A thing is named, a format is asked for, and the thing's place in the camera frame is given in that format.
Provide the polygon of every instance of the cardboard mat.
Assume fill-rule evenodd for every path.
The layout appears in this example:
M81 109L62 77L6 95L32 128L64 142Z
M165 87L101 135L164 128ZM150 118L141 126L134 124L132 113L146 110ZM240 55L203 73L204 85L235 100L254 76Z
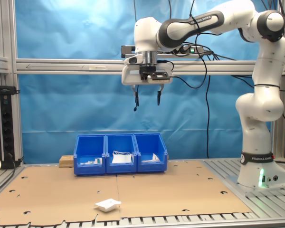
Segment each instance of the cardboard mat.
M46 226L66 222L119 220L94 204L118 199L116 176L75 177L72 168L29 167L0 194L0 225Z
M169 162L165 174L118 176L121 217L153 217L251 210L199 161Z
M113 198L120 209L101 212ZM29 167L0 194L0 225L66 222L251 210L199 161L169 162L166 173L75 177L72 168Z

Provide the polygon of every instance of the metal grating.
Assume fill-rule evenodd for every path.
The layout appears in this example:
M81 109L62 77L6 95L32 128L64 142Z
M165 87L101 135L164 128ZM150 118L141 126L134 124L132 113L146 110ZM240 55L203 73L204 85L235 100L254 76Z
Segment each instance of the metal grating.
M148 218L123 218L120 221L110 222L76 222L51 226L47 228L88 228L88 227L145 227L145 226L251 226L251 227L285 227L285 190L271 191L265 194L254 193L248 197L237 193L233 187L225 181L226 176L235 176L239 174L239 159L207 159L200 160L207 168L217 175L224 184L230 188L253 212L250 213L233 213L233 214L210 214L210 215L190 215L190 216L163 216ZM44 165L25 165L18 168L16 174L19 174L28 166ZM11 174L11 170L0 171L0 183ZM3 228L41 228L25 226L7 226Z

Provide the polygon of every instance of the blue plastic bin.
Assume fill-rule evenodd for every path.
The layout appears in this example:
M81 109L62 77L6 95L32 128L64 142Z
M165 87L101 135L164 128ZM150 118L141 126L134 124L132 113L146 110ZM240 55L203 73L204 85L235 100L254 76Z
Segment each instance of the blue plastic bin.
M130 152L131 163L112 163L113 151ZM133 134L106 135L106 173L137 172L137 153Z
M102 159L102 164L82 164ZM105 135L79 135L74 149L74 174L105 174Z
M137 147L138 172L165 172L167 170L168 152L160 133L134 134ZM142 162L152 160L153 154L159 162Z

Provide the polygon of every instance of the franka emika robot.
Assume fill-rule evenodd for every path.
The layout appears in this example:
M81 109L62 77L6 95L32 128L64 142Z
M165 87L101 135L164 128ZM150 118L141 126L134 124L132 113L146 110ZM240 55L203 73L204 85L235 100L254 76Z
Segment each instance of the franka emika robot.
M276 10L256 12L251 0L232 0L189 19L169 19L162 24L152 17L140 19L134 28L135 55L125 59L122 84L172 82L171 65L158 63L157 52L171 52L189 37L204 31L215 34L238 29L247 42L258 42L260 51L253 71L254 93L236 102L243 130L243 149L238 183L251 190L285 188L285 170L270 151L266 122L284 111L280 79L285 64L285 22Z

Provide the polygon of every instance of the blue backdrop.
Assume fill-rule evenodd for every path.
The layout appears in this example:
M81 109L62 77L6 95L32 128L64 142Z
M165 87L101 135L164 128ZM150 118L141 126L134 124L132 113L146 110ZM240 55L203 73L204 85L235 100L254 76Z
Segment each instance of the blue backdrop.
M198 15L226 0L196 0ZM171 0L172 17L186 19L191 0ZM256 9L264 11L261 1ZM169 18L168 0L136 0L137 18ZM19 58L121 59L121 45L134 45L133 0L16 0ZM238 60L254 60L258 44L238 31L203 35L198 43ZM203 76L184 77L199 85ZM207 83L190 89L175 79L165 86L141 86L140 106L120 76L20 75L23 150L26 163L58 162L72 154L78 134L161 132L170 159L206 157ZM239 157L242 131L236 99L252 92L231 76L213 76L209 89L211 158Z

